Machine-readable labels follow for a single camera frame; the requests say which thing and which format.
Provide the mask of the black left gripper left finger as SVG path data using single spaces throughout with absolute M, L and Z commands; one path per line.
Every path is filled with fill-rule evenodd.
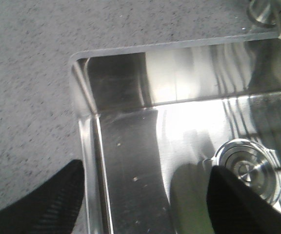
M 37 189 L 0 210 L 0 234 L 70 234 L 83 196 L 83 162 L 75 159 Z

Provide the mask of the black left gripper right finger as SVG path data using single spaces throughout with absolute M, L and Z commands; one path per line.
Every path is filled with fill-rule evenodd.
M 281 234 L 281 214 L 223 166 L 214 166 L 207 209 L 216 234 Z

